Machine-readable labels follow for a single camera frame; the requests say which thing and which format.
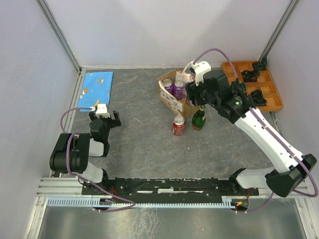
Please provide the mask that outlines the red cola can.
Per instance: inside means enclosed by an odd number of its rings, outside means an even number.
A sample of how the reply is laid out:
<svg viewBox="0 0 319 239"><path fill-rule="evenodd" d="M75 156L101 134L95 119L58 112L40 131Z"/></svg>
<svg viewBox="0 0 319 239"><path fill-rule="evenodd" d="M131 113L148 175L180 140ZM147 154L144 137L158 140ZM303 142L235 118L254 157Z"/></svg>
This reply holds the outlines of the red cola can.
<svg viewBox="0 0 319 239"><path fill-rule="evenodd" d="M183 116L175 116L172 121L172 133L176 136L180 136L184 133L185 119Z"/></svg>

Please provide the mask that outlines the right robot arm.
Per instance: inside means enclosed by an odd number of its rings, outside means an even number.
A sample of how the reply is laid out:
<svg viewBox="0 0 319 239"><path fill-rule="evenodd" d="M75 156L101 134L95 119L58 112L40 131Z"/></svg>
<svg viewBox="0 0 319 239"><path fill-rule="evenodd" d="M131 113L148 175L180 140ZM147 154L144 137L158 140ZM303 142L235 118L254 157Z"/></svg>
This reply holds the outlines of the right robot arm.
<svg viewBox="0 0 319 239"><path fill-rule="evenodd" d="M190 69L194 80L185 86L192 107L210 105L218 114L245 132L266 154L272 167L243 169L229 181L229 190L240 195L249 188L268 188L280 197L291 192L308 197L319 194L311 175L317 163L312 154L303 154L289 144L263 117L244 83L228 78L221 70Z"/></svg>

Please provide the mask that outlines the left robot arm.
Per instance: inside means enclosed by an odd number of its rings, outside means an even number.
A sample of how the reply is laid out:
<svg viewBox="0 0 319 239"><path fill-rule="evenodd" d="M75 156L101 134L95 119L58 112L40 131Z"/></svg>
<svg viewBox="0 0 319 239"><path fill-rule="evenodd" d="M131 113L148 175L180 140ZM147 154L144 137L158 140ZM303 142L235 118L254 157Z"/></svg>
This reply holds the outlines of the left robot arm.
<svg viewBox="0 0 319 239"><path fill-rule="evenodd" d="M99 194L110 190L110 181L106 170L89 162L90 157L106 157L109 153L110 129L122 125L119 113L113 111L114 118L96 116L90 112L90 132L71 136L60 134L51 154L50 169L57 173L70 174L81 180L93 183L93 189Z"/></svg>

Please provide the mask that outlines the green glass bottle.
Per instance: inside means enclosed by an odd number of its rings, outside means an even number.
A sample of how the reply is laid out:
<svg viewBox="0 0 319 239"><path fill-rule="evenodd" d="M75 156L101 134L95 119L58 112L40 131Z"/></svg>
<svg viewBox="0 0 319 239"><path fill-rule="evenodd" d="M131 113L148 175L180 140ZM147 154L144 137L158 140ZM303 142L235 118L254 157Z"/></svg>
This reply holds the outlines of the green glass bottle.
<svg viewBox="0 0 319 239"><path fill-rule="evenodd" d="M205 121L205 106L199 106L199 109L192 117L192 127L195 130L201 130L205 125Z"/></svg>

